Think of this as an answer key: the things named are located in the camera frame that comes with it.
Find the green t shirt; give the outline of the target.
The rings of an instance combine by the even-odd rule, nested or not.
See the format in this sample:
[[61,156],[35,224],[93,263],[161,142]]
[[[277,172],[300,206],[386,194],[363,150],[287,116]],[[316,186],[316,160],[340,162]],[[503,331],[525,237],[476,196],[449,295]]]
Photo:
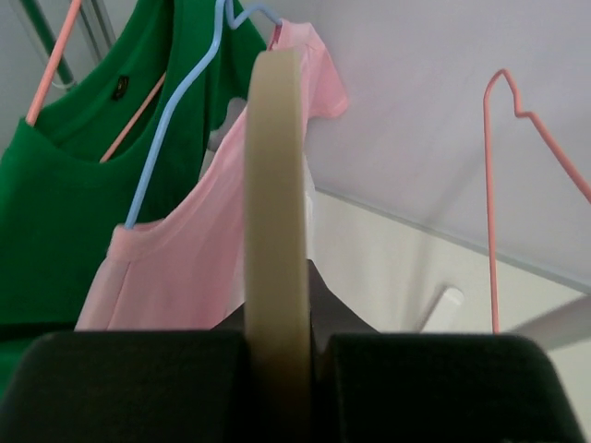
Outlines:
[[[67,96],[46,106],[34,127],[18,124],[1,160],[1,365],[9,368],[36,337],[78,318],[115,226],[126,218],[132,179],[141,173],[172,89],[205,49],[207,5],[156,1],[160,16],[127,70],[148,77],[121,101],[95,104],[74,123]],[[125,121],[166,69],[163,89],[100,163]]]

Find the pink t shirt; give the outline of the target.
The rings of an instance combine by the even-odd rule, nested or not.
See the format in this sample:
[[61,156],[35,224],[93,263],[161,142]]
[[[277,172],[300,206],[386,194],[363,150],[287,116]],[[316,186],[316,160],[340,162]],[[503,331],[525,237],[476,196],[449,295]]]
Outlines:
[[115,228],[78,330],[212,329],[243,302],[246,116],[168,216]]

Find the blue plastic hanger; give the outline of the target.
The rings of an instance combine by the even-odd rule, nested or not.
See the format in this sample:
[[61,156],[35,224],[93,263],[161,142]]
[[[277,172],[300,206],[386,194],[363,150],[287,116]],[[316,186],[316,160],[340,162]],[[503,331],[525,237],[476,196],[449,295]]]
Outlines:
[[228,27],[231,30],[237,30],[255,12],[260,12],[276,26],[281,27],[283,25],[281,17],[278,14],[276,14],[271,8],[262,3],[250,5],[246,9],[244,9],[240,14],[236,15],[233,1],[217,0],[215,2],[211,45],[208,51],[202,56],[202,58],[194,65],[194,67],[178,84],[174,93],[171,95],[170,99],[164,106],[163,113],[156,127],[156,131],[151,142],[146,161],[144,163],[141,175],[139,177],[138,186],[134,193],[124,223],[124,227],[126,229],[130,230],[136,224],[139,211],[141,209],[141,205],[143,203],[146,191],[148,189],[148,185],[151,180],[155,163],[157,162],[158,155],[160,153],[165,138],[165,134],[174,114],[175,108],[180,103],[181,99],[188,91],[190,86],[208,67],[208,65],[211,63],[211,61],[219,51],[223,37],[223,22],[226,21]]

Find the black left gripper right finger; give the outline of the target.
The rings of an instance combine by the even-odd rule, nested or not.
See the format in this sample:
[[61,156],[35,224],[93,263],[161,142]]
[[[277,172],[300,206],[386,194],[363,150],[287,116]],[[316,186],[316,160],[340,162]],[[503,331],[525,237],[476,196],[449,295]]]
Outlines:
[[380,334],[329,288],[311,259],[308,260],[308,298],[315,369],[325,365],[336,341]]

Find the beige wooden hanger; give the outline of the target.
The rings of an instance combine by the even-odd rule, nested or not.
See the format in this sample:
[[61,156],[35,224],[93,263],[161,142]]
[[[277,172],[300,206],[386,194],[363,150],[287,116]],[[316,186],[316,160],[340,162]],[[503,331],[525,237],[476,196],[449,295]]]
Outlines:
[[247,100],[245,333],[270,442],[310,435],[310,318],[300,61],[260,54]]

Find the silver white clothes rack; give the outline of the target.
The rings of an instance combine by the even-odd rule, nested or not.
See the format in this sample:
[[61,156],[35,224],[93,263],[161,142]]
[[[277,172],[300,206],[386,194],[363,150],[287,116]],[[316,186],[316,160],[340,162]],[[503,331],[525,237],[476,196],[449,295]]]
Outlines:
[[[181,102],[180,92],[176,92],[178,90],[186,92],[186,90],[189,89],[189,81],[196,82],[197,78],[203,78],[204,74],[202,74],[202,71],[206,69],[206,67],[203,66],[208,66],[213,63],[213,60],[217,56],[217,53],[215,53],[214,50],[218,52],[221,51],[224,39],[222,35],[227,35],[229,37],[230,35],[232,35],[230,34],[230,32],[236,33],[235,29],[241,30],[241,28],[244,28],[245,26],[243,25],[243,22],[249,22],[250,26],[253,27],[254,23],[251,20],[252,15],[260,13],[263,17],[269,20],[270,23],[272,23],[272,25],[270,25],[273,26],[273,34],[271,35],[270,40],[270,42],[272,42],[271,47],[274,46],[275,42],[279,40],[279,34],[281,34],[282,31],[287,30],[288,20],[286,18],[282,18],[281,14],[278,13],[279,11],[277,10],[277,8],[274,7],[278,6],[278,3],[281,3],[281,1],[262,1],[263,3],[261,3],[260,1],[247,1],[247,4],[245,6],[240,5],[240,3],[242,3],[243,1],[189,2],[192,6],[196,4],[201,4],[204,6],[207,5],[207,7],[211,9],[211,13],[205,13],[205,25],[203,25],[206,26],[206,28],[211,27],[211,30],[206,30],[204,34],[206,43],[205,49],[202,51],[203,55],[199,53],[199,55],[197,55],[196,58],[193,57],[195,61],[191,61],[189,64],[189,67],[192,70],[187,70],[187,72],[191,75],[183,74],[181,76],[181,79],[183,81],[181,82],[180,79],[177,81],[177,83],[180,82],[181,86],[177,87],[175,85],[175,87],[172,89],[172,91],[174,92],[171,92],[173,96],[173,100],[171,101],[172,104],[169,106],[167,102],[168,99],[164,100],[164,123],[159,123],[157,126],[156,143],[159,144],[155,145],[155,148],[153,148],[150,144],[153,136],[149,137],[150,143],[148,146],[151,148],[151,150],[149,150],[149,154],[147,153],[142,157],[142,160],[140,162],[141,173],[138,173],[139,175],[137,178],[132,179],[133,191],[131,195],[133,197],[128,198],[129,203],[126,206],[126,215],[131,216],[131,220],[133,221],[132,225],[134,223],[137,223],[137,218],[139,216],[140,210],[143,209],[143,206],[146,206],[144,203],[146,200],[146,193],[148,192],[149,185],[151,185],[151,182],[153,182],[153,170],[157,162],[156,159],[160,154],[161,145],[164,141],[164,131],[168,130],[168,132],[170,132],[168,125],[172,119],[173,112]],[[458,44],[452,44],[452,42],[447,42],[447,44],[444,45],[445,48],[443,49],[446,49],[448,46],[450,46],[451,52],[453,52],[454,54],[459,53],[459,43],[476,43],[475,35],[482,34],[483,37],[480,40],[483,40],[483,42],[486,43],[485,46],[488,45],[490,46],[490,48],[486,47],[486,51],[483,49],[479,49],[478,51],[474,50],[474,54],[470,53],[471,57],[468,58],[470,58],[470,60],[472,60],[472,58],[475,58],[478,61],[478,63],[473,62],[472,65],[469,67],[477,67],[480,65],[486,65],[487,67],[489,67],[488,65],[492,63],[488,62],[488,59],[491,58],[490,55],[493,55],[491,51],[489,51],[493,49],[491,46],[492,43],[495,41],[502,41],[505,34],[507,34],[507,32],[510,31],[507,27],[501,26],[501,17],[497,17],[502,9],[500,6],[501,4],[505,5],[503,3],[505,1],[498,1],[499,3],[496,2],[497,1],[484,1],[483,6],[495,6],[493,8],[493,12],[490,13],[490,16],[489,14],[485,14],[484,12],[482,12],[480,8],[477,9],[477,12],[481,16],[483,16],[483,18],[479,20],[482,23],[476,26],[477,29],[475,30],[475,32],[473,32],[474,36],[472,34],[470,36],[468,36],[467,34],[462,34],[459,36],[461,38],[459,38]],[[538,1],[531,1],[531,3],[529,3],[530,1],[523,1],[523,3],[521,2],[522,1],[515,1],[515,4],[528,6],[529,9],[532,9],[530,11],[526,8],[524,20],[525,18],[530,19],[534,16],[541,16],[542,9],[545,9],[544,7],[542,7],[542,4],[544,4],[544,6],[551,6],[550,3],[553,4],[553,1],[548,1],[547,4],[545,4],[545,1],[539,1],[540,3],[538,3]],[[106,24],[106,28],[108,29],[108,31],[106,32],[107,35],[112,34],[112,28],[108,20],[108,13],[103,12],[103,1],[69,1],[69,3],[70,6],[66,13],[66,18],[62,25],[62,29],[60,30],[57,40],[54,42],[54,48],[47,60],[47,67],[43,72],[42,80],[40,82],[37,92],[35,93],[33,102],[25,118],[27,124],[31,127],[34,127],[35,124],[38,125],[38,120],[40,119],[39,115],[42,112],[42,106],[44,105],[45,98],[50,88],[49,84],[53,83],[53,78],[49,77],[50,73],[53,75],[55,71],[61,70],[61,68],[58,67],[58,65],[61,65],[61,61],[59,61],[58,59],[63,55],[63,52],[65,51],[67,42],[69,40],[69,34],[71,33],[71,29],[74,27],[74,22],[77,20],[77,15],[86,15],[87,11],[85,9],[87,8],[87,3],[90,3],[94,9],[98,9],[100,11],[95,14],[98,15],[98,17],[95,20],[98,23],[98,25]],[[507,6],[515,4],[513,3],[513,1],[507,1]],[[360,61],[366,61],[363,57],[369,57],[369,43],[378,43],[378,38],[362,38],[361,34],[363,33],[365,35],[364,32],[366,30],[375,30],[379,37],[383,37],[382,34],[384,34],[386,37],[393,37],[393,28],[396,28],[396,26],[393,25],[393,21],[391,19],[385,20],[385,23],[387,23],[389,26],[386,26],[386,24],[384,24],[383,26],[378,26],[377,22],[372,21],[373,24],[367,24],[367,28],[362,27],[363,29],[361,29],[354,36],[353,24],[361,26],[361,24],[366,24],[368,20],[362,20],[362,17],[359,14],[353,14],[351,19],[349,19],[349,17],[347,16],[348,12],[354,12],[349,11],[349,9],[347,9],[346,7],[344,10],[340,11],[340,14],[336,14],[336,10],[332,11],[334,13],[332,14],[332,19],[326,19],[324,20],[324,22],[320,24],[326,24],[328,26],[330,21],[331,24],[335,24],[336,26],[336,19],[345,17],[346,20],[344,25],[349,26],[343,27],[344,30],[343,32],[341,32],[343,34],[342,37],[350,36],[353,38],[353,43],[360,43],[360,54],[363,55]],[[525,24],[524,20],[517,20],[517,16],[515,14],[509,14],[504,9],[503,11],[506,13],[504,17],[507,18],[505,20],[507,22],[507,25],[509,25],[509,18],[515,18],[515,20],[513,21],[515,22],[515,29],[521,28],[521,25]],[[586,41],[585,45],[583,45],[585,48],[587,48],[587,50],[589,50],[589,65],[587,66],[589,68],[587,69],[588,77],[584,76],[584,78],[581,79],[581,81],[579,82],[581,83],[581,85],[578,85],[575,82],[575,86],[580,87],[578,88],[578,90],[576,90],[577,92],[589,92],[589,94],[587,95],[589,95],[590,100],[590,23],[588,24],[588,26],[589,28],[586,29],[589,40]],[[522,42],[524,37],[527,37],[525,35],[525,32],[521,32],[520,35],[516,35],[517,31],[513,33],[515,35],[512,35],[510,32],[509,34],[511,39],[505,39],[507,40],[507,44],[502,45],[503,47],[501,49],[507,49],[506,46],[515,46],[517,49],[526,49],[525,43]],[[542,51],[541,44],[538,44],[537,39],[534,40],[536,41],[532,42],[534,43],[533,46],[535,46],[533,48],[535,51],[533,52],[538,55],[541,55],[541,53],[544,52],[546,55],[549,56],[549,49],[547,48],[544,51]],[[526,64],[525,62],[519,62],[521,65],[523,65],[518,66],[520,68],[522,67],[522,70],[524,70],[526,67],[530,69],[530,74],[532,74],[533,77],[531,78],[531,76],[529,76],[527,78],[528,80],[544,80],[541,83],[539,83],[540,89],[538,95],[540,95],[540,97],[542,95],[548,96],[549,87],[558,87],[559,80],[574,80],[573,76],[571,76],[573,78],[569,78],[568,76],[565,77],[565,75],[560,74],[563,68],[573,67],[574,64],[567,63],[565,66],[563,66],[564,64],[559,64],[557,60],[558,57],[554,57],[551,60],[548,59],[547,66],[535,66],[532,64]],[[98,164],[103,164],[104,162],[110,161],[109,159],[113,157],[114,152],[116,152],[117,149],[119,149],[119,145],[121,145],[124,142],[123,140],[128,138],[127,133],[131,130],[130,128],[133,128],[133,126],[137,124],[137,120],[140,119],[140,117],[145,113],[145,108],[149,107],[149,105],[155,101],[153,97],[161,92],[161,90],[163,89],[163,84],[165,84],[166,69],[170,71],[171,68],[161,68],[156,71],[158,76],[155,78],[155,80],[149,81],[148,83],[151,87],[150,92],[140,94],[140,97],[142,99],[141,105],[138,107],[137,110],[134,109],[135,113],[129,116],[129,121],[125,121],[127,125],[122,126],[120,134],[117,134],[117,138],[109,140],[113,141],[113,143],[111,144],[112,146],[110,146],[108,149],[104,151],[100,163]],[[525,121],[529,120],[530,122],[532,122],[532,125],[534,125],[535,119],[539,121],[537,116],[534,117],[534,120],[532,120],[533,113],[530,113],[529,110],[523,108],[523,103],[520,102],[521,98],[519,95],[520,93],[517,89],[517,83],[515,82],[515,78],[511,75],[510,71],[504,67],[503,69],[497,69],[496,71],[498,72],[495,72],[492,78],[488,81],[488,84],[485,88],[483,99],[484,111],[482,111],[484,115],[484,125],[486,128],[484,132],[485,141],[483,142],[483,147],[485,148],[485,153],[483,154],[483,158],[485,159],[484,176],[486,177],[485,201],[487,208],[487,247],[489,249],[487,253],[488,261],[490,263],[490,271],[488,272],[488,279],[490,281],[489,310],[490,314],[492,315],[490,321],[491,330],[494,333],[498,333],[500,331],[500,307],[510,307],[509,305],[500,306],[499,304],[499,295],[500,293],[503,294],[503,292],[500,291],[499,287],[499,278],[497,270],[498,261],[495,261],[499,258],[501,260],[504,260],[505,257],[498,257],[498,243],[497,238],[495,237],[495,235],[498,233],[498,228],[495,225],[495,222],[498,220],[498,216],[495,213],[495,210],[498,208],[495,208],[494,205],[495,203],[499,202],[499,198],[495,196],[496,189],[494,184],[495,179],[493,169],[494,163],[492,160],[492,147],[493,141],[497,140],[491,139],[493,131],[492,122],[490,118],[490,96],[492,95],[494,87],[499,83],[501,78],[504,78],[509,90],[512,93],[512,111],[517,113],[514,115],[514,117],[519,119],[525,119]],[[115,102],[121,100],[119,98],[119,95],[125,96],[127,91],[129,90],[129,86],[127,85],[127,83],[128,78],[130,76],[131,74],[123,72],[115,75],[115,77],[117,78],[115,83],[116,86],[114,85],[113,91],[115,93],[115,98],[112,99]],[[560,151],[559,149],[550,150],[552,151],[552,155],[556,157],[556,161],[561,165],[563,169],[565,169],[566,174],[568,174],[570,179],[575,182],[574,186],[576,186],[579,189],[579,192],[581,192],[585,196],[584,198],[588,200],[588,203],[590,205],[590,185],[585,182],[584,174],[580,174],[580,171],[577,171],[575,168],[575,166],[577,166],[577,163],[579,163],[578,165],[581,165],[581,163],[573,163],[568,158],[568,156],[566,156],[565,153]],[[409,221],[418,222],[421,228],[435,228],[435,231],[437,233],[447,234],[448,232],[442,232],[439,229],[439,227],[436,226],[439,223],[439,220],[442,220],[441,217],[443,217],[444,212],[446,212],[447,209],[450,209],[453,206],[452,202],[456,200],[456,191],[459,192],[461,188],[459,184],[458,186],[452,186],[451,182],[448,185],[450,186],[446,188],[446,191],[453,191],[453,198],[449,202],[444,203],[444,195],[440,195],[440,197],[437,199],[437,202],[441,204],[441,206],[438,208],[438,210],[441,210],[441,212],[435,211],[435,207],[432,206],[429,208],[433,211],[429,213],[427,218],[423,217],[422,219],[410,219]],[[439,297],[436,299],[433,307],[430,308],[428,316],[425,318],[425,321],[421,325],[421,331],[439,332],[448,329],[449,326],[452,324],[452,321],[456,318],[458,311],[460,311],[463,302],[464,295],[460,290],[453,289],[451,286],[445,287],[441,295],[439,295]],[[560,307],[554,310],[545,312],[541,316],[531,317],[528,319],[527,322],[519,324],[513,329],[509,329],[509,331],[537,340],[538,343],[542,344],[542,346],[548,350],[560,349],[561,347],[565,347],[579,341],[590,341],[590,292],[587,292],[585,295],[579,297],[578,299],[575,299],[569,304],[561,305]]]

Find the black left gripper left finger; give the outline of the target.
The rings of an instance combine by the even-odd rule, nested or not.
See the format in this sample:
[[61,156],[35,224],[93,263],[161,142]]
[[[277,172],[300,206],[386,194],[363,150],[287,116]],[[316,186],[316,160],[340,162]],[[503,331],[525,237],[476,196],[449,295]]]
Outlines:
[[244,304],[235,309],[228,317],[216,325],[213,330],[231,330],[243,333],[245,330]]

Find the pink hanger with green shirt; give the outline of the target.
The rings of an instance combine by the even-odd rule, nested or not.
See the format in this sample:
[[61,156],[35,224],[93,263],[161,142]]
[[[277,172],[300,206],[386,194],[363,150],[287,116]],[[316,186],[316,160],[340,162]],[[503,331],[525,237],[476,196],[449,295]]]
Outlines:
[[[48,90],[53,81],[54,74],[61,62],[63,52],[75,25],[82,3],[73,1],[70,3],[64,23],[58,33],[54,48],[50,53],[47,66],[43,71],[42,79],[35,92],[30,108],[25,116],[25,122],[29,126],[35,126],[45,103]],[[89,76],[74,87],[67,94],[68,99],[80,96],[82,100],[73,105],[72,121],[76,123],[79,118],[87,116],[95,104],[101,102],[121,101],[128,95],[131,80],[133,85],[138,85],[141,80],[148,77],[148,71],[142,70],[134,75],[127,70],[128,65],[136,61],[138,48],[144,43],[148,31],[155,27],[160,12],[156,1],[139,1],[124,32],[115,43],[115,48],[110,50],[99,66],[90,72]]]

